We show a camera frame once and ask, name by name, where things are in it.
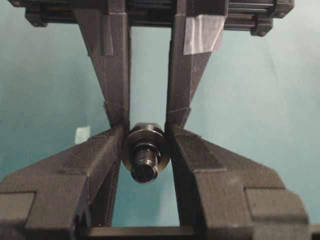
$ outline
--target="metal bolt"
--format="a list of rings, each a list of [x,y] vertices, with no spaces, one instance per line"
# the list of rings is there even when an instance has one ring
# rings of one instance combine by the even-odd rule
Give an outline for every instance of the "metal bolt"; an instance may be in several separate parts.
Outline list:
[[[165,134],[157,124],[137,124],[122,145],[122,161],[133,179],[140,184],[155,180],[169,159]]]

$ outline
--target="white tape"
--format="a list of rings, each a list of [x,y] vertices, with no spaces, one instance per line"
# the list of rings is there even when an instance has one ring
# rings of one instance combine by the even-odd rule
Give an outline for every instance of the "white tape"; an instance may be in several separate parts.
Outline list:
[[[219,50],[226,17],[222,15],[188,16],[185,22],[184,55]]]
[[[85,141],[87,141],[88,138],[90,138],[90,131],[91,131],[90,126],[78,127],[75,130],[74,143],[75,144],[82,144]]]

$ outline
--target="bolt tip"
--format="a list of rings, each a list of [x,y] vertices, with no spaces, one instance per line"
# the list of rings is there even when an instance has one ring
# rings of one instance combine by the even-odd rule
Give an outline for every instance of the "bolt tip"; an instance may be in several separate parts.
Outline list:
[[[138,183],[149,184],[157,178],[158,171],[149,164],[139,164],[132,169],[131,175]]]

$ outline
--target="bolt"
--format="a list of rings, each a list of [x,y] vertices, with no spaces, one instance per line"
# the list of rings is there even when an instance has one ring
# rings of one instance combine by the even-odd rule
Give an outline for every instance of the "bolt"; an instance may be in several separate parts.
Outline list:
[[[131,175],[138,183],[148,184],[158,176],[158,156],[149,147],[134,151]]]
[[[122,161],[133,179],[140,184],[155,180],[169,159],[165,134],[156,124],[137,124],[122,145]]]

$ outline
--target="teal background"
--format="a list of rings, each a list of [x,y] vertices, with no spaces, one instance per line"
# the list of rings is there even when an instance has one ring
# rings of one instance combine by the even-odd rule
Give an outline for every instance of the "teal background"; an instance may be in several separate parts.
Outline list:
[[[264,38],[224,32],[186,129],[274,168],[320,222],[320,1],[296,1]],[[131,124],[165,122],[171,30],[132,28]],[[33,28],[0,3],[0,179],[110,126],[77,25]],[[114,226],[178,225],[172,168],[150,185],[122,166]]]

